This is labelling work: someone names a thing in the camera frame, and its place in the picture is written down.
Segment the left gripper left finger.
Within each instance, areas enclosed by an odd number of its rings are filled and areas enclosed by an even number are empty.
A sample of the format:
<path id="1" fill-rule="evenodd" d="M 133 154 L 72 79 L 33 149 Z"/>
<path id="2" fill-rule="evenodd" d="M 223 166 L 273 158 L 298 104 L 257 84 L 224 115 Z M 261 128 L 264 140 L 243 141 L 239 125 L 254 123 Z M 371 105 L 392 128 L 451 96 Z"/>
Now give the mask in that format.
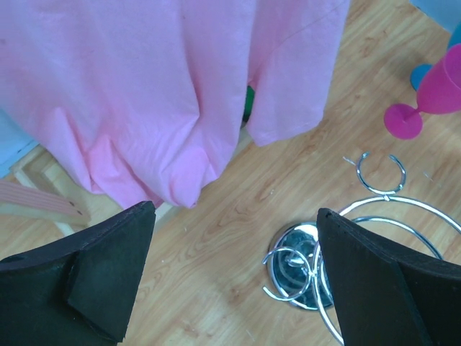
<path id="1" fill-rule="evenodd" d="M 118 345 L 156 222 L 152 202 L 1 260 L 2 345 Z"/>

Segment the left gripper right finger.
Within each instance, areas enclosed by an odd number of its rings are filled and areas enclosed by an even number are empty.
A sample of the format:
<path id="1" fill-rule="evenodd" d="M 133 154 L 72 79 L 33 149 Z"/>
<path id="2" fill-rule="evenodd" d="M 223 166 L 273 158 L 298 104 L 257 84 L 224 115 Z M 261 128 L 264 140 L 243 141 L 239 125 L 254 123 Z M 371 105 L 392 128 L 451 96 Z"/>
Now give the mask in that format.
<path id="1" fill-rule="evenodd" d="M 321 208 L 317 229 L 345 345 L 459 345 L 460 266 Z"/>

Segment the pink wine glass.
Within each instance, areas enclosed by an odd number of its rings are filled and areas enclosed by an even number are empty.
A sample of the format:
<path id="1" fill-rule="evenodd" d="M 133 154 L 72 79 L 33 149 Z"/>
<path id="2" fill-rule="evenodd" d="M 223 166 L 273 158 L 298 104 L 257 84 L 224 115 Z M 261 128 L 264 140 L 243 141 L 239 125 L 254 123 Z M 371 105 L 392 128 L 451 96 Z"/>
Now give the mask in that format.
<path id="1" fill-rule="evenodd" d="M 416 107 L 394 104 L 386 109 L 384 124 L 399 139 L 410 140 L 423 129 L 422 113 L 446 115 L 460 111 L 460 45 L 452 46 L 422 79 Z"/>

